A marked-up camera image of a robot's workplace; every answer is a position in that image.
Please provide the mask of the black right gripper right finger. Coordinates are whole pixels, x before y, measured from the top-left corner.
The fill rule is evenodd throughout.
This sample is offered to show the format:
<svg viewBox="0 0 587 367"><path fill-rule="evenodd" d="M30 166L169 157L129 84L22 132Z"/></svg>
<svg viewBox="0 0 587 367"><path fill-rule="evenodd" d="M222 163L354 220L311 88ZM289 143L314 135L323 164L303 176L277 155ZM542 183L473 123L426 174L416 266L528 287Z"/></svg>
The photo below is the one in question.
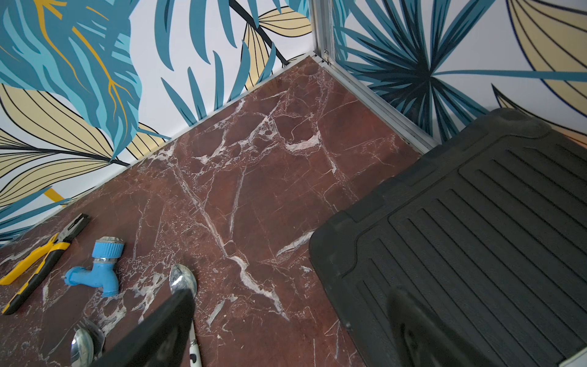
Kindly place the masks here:
<svg viewBox="0 0 587 367"><path fill-rule="evenodd" d="M391 289L388 315L403 366L495 365L403 287Z"/></svg>

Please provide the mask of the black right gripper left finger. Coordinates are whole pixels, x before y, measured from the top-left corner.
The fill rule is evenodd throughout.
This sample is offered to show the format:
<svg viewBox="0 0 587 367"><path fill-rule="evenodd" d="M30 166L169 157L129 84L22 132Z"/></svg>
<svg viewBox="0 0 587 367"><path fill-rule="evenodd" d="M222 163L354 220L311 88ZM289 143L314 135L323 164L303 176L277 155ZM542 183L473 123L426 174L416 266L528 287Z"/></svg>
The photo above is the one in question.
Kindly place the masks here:
<svg viewBox="0 0 587 367"><path fill-rule="evenodd" d="M195 304L192 291L173 293L153 314L120 340L93 366L179 366L186 347Z"/></svg>

